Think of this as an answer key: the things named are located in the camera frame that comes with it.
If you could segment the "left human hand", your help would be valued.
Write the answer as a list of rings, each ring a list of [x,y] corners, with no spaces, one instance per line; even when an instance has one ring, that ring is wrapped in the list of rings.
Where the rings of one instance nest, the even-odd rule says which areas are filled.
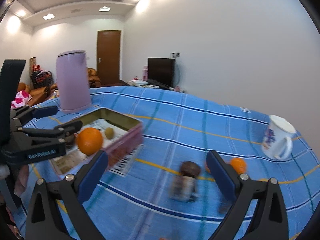
[[[6,179],[7,177],[13,178],[13,182],[11,182],[11,184],[14,185],[13,193],[17,197],[20,197],[28,184],[29,166],[23,165],[10,172],[7,165],[1,165],[1,180]]]

